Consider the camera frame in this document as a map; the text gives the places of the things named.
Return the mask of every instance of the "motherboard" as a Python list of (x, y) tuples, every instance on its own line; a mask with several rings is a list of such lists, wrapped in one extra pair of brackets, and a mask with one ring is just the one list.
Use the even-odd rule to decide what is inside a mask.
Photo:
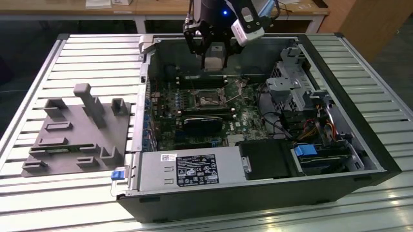
[(233, 146), (268, 138), (256, 110), (257, 84), (241, 76), (196, 76), (157, 86), (150, 94), (157, 150)]

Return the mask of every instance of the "circuit board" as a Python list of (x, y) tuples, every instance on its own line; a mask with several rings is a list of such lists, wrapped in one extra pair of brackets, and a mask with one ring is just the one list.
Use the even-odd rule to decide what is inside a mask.
[[(233, 146), (240, 140), (265, 139), (263, 126), (253, 99), (256, 85), (247, 85), (240, 77), (229, 77), (219, 89), (178, 89), (168, 83), (161, 88), (161, 97), (154, 107), (154, 125), (157, 128), (157, 149), (174, 150)], [(229, 118), (223, 115), (220, 130), (208, 136), (188, 136), (181, 130), (184, 118), (180, 111), (228, 109)]]

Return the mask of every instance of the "black plastic cover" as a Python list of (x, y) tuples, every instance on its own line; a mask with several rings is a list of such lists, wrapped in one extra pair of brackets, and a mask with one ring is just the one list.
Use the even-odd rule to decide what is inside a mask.
[(289, 144), (283, 139), (240, 141), (237, 146), (251, 168), (244, 174), (247, 180), (297, 176)]

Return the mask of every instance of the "gray plastic block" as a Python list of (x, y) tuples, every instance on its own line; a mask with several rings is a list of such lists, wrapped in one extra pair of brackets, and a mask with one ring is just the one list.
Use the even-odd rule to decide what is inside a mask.
[(38, 146), (54, 146), (54, 145), (65, 145), (66, 144), (66, 138), (49, 138), (49, 139), (39, 139), (39, 142), (37, 143)]
[(78, 168), (90, 168), (98, 165), (93, 156), (77, 157), (76, 165)]
[(114, 146), (110, 150), (110, 153), (108, 153), (104, 148), (100, 150), (100, 159), (105, 165), (113, 165), (118, 162), (118, 160), (121, 160), (121, 155)]
[(126, 105), (121, 98), (112, 99), (110, 109), (114, 116), (129, 114)]
[(100, 147), (97, 144), (93, 146), (86, 146), (80, 148), (81, 153), (88, 154), (88, 153), (100, 153)]
[(66, 105), (61, 99), (47, 99), (43, 105), (43, 111), (50, 118), (64, 118), (61, 109), (66, 109)]
[(53, 122), (45, 125), (43, 129), (46, 131), (58, 131), (72, 129), (70, 122)]
[(50, 154), (45, 150), (30, 151), (33, 158), (39, 159), (41, 157), (49, 156)]
[(93, 98), (90, 96), (90, 85), (86, 83), (76, 84), (73, 94), (76, 97), (80, 97), (85, 108), (84, 111), (86, 111), (86, 115), (92, 117), (92, 120), (97, 128), (104, 128), (106, 126), (102, 117), (104, 109), (98, 101), (98, 98)]
[(22, 169), (30, 173), (42, 172), (46, 168), (46, 163), (39, 160), (25, 161), (22, 164)]
[(118, 111), (125, 107), (126, 113), (113, 112), (110, 103), (101, 104), (97, 98), (92, 98), (92, 108), (100, 111), (101, 106), (104, 112), (100, 114), (105, 122), (102, 128), (96, 126), (92, 114), (85, 114), (84, 105), (68, 105), (58, 109), (64, 117), (45, 118), (25, 161), (26, 164), (41, 161), (45, 166), (39, 163), (23, 165), (21, 176), (106, 171), (122, 165), (130, 104), (121, 99), (114, 102)]

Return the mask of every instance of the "blue latch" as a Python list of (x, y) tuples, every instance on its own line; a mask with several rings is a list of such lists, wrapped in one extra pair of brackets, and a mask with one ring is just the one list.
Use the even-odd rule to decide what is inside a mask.
[(293, 148), (296, 156), (308, 156), (308, 155), (316, 155), (316, 150), (313, 145), (297, 145)]
[(124, 180), (124, 170), (112, 171), (110, 179), (112, 180)]

